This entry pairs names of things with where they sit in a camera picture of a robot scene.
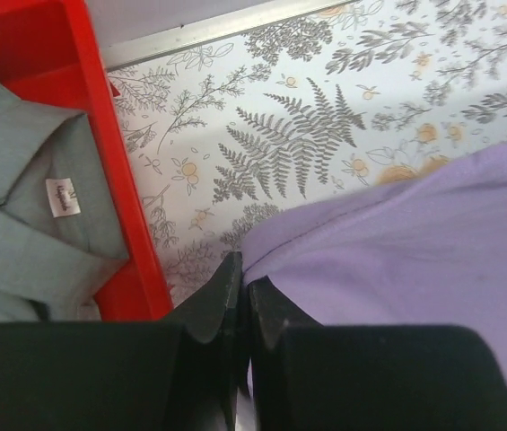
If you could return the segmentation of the aluminium frame rail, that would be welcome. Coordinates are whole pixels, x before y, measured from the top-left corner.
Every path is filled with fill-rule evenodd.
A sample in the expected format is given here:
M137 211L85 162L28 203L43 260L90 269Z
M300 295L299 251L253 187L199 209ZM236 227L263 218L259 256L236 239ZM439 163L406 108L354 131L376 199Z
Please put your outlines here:
M106 69L113 71L341 4L340 1L326 0L270 1L119 42L103 48L101 56Z

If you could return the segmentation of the grey collared shirt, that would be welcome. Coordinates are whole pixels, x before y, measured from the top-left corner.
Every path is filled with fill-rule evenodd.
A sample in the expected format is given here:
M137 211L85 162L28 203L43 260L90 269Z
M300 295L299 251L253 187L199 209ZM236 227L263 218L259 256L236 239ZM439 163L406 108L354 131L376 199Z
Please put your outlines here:
M127 258L86 113L0 84L0 321L96 320Z

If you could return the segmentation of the red plastic bin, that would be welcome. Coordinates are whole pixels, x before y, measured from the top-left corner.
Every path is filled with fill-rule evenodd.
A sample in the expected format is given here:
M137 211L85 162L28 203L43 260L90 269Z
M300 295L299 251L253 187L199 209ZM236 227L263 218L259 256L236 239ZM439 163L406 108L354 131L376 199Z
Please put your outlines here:
M0 1L0 84L27 101L88 113L130 255L96 295L101 315L106 321L166 315L172 302L85 2Z

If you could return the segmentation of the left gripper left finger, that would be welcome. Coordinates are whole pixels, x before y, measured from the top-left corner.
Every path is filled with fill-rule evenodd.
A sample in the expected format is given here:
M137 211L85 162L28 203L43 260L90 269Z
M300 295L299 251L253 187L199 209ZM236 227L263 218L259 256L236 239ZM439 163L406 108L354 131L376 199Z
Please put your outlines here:
M0 324L0 430L232 430L241 255L159 321Z

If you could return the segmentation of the purple t shirt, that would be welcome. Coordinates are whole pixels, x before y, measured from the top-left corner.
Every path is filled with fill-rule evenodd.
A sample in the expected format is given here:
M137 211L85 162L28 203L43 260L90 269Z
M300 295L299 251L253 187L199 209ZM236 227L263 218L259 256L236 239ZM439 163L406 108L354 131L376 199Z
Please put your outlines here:
M242 255L245 283L268 278L321 323L470 328L507 378L507 143L279 213Z

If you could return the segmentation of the floral table mat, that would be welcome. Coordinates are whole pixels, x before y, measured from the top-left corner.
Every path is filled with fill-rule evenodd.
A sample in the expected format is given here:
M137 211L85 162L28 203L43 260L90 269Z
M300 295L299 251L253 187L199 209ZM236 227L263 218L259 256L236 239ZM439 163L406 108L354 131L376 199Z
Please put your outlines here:
M169 296L258 222L507 141L507 1L350 1L109 71Z

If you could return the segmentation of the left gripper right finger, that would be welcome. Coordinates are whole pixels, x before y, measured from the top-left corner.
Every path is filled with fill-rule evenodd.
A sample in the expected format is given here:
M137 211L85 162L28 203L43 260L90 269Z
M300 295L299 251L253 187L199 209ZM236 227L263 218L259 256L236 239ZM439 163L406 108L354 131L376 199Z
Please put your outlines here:
M248 293L259 429L507 430L507 382L474 331L325 326L267 278Z

